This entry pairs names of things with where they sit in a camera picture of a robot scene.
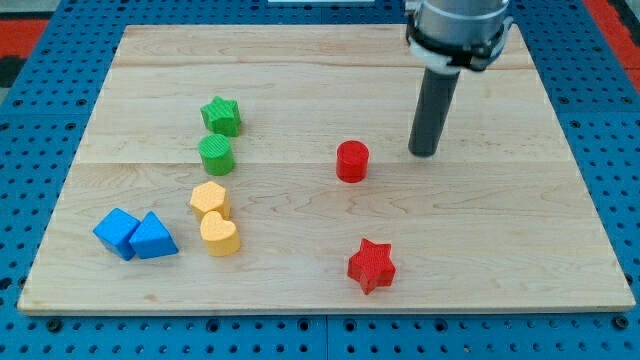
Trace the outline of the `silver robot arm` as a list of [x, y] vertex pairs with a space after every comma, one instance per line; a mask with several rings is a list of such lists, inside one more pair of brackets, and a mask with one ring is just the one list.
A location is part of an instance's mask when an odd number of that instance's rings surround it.
[[409, 50], [439, 74], [482, 72], [506, 45], [508, 6], [508, 0], [420, 0], [407, 22]]

